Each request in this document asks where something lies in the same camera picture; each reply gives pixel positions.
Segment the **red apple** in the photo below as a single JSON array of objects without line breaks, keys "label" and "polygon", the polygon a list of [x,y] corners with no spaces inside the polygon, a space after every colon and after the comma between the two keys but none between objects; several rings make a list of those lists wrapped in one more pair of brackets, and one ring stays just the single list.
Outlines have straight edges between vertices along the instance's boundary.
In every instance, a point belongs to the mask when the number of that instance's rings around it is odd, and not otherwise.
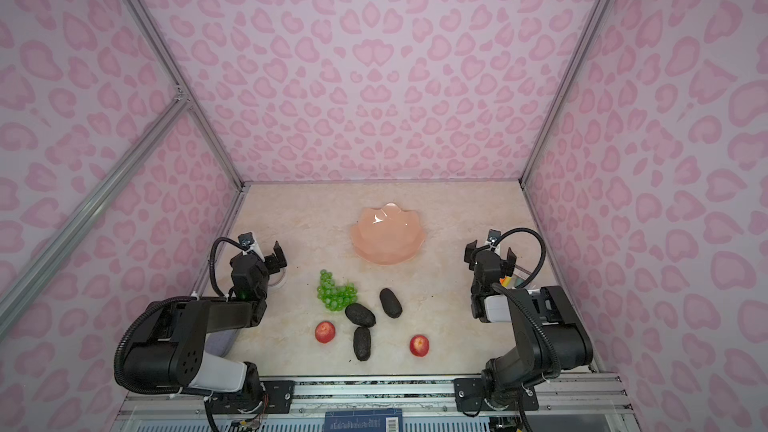
[{"label": "red apple", "polygon": [[336,336],[335,326],[329,321],[323,321],[316,326],[314,335],[319,343],[327,344]]},{"label": "red apple", "polygon": [[409,343],[410,352],[416,357],[425,357],[430,350],[429,339],[424,335],[415,335]]}]

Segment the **dark avocado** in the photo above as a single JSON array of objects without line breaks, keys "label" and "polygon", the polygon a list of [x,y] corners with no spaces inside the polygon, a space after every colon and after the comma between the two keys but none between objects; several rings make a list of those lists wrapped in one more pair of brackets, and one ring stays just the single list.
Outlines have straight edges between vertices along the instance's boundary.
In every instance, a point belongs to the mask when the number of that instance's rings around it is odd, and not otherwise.
[{"label": "dark avocado", "polygon": [[372,338],[370,329],[357,327],[353,334],[353,352],[358,361],[367,361],[371,356]]},{"label": "dark avocado", "polygon": [[388,317],[397,319],[402,315],[402,304],[391,289],[383,288],[379,293],[379,299],[382,309]]},{"label": "dark avocado", "polygon": [[353,324],[359,327],[371,328],[376,324],[374,313],[359,303],[349,304],[344,313]]}]

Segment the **dark avocado front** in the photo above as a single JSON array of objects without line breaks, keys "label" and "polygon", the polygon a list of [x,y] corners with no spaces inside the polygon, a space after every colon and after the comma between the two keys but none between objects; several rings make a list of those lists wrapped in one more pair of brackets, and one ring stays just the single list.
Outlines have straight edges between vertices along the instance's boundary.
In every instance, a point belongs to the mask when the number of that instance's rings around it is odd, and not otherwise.
[{"label": "dark avocado front", "polygon": [[357,327],[353,334],[353,352],[358,361],[367,361],[371,356],[372,338],[370,329]]}]

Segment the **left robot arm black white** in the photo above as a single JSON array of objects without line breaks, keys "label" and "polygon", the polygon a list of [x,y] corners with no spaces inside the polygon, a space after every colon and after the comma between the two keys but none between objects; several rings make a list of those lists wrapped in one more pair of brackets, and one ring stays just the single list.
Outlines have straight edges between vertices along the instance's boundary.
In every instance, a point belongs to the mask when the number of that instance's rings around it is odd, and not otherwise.
[{"label": "left robot arm black white", "polygon": [[285,270],[279,243],[263,256],[255,240],[243,234],[232,257],[230,293],[214,285],[214,297],[177,296],[150,303],[120,339],[113,360],[114,378],[126,390],[142,395],[193,395],[205,399],[211,414],[264,413],[268,395],[251,362],[234,362],[205,350],[209,335],[253,328],[267,310],[270,278]]}]

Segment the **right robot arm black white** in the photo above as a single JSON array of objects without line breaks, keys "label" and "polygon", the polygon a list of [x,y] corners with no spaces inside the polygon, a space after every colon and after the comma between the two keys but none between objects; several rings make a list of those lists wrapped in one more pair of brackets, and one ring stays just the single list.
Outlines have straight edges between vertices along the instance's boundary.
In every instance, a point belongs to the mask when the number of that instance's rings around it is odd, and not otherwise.
[{"label": "right robot arm black white", "polygon": [[500,257],[489,244],[471,242],[465,248],[464,261],[473,272],[472,316],[483,323],[508,322],[514,335],[513,348],[489,359],[479,377],[454,381],[457,410],[467,416],[484,410],[535,411],[537,385],[593,360],[592,343],[562,287],[502,284],[515,258],[512,252]]}]

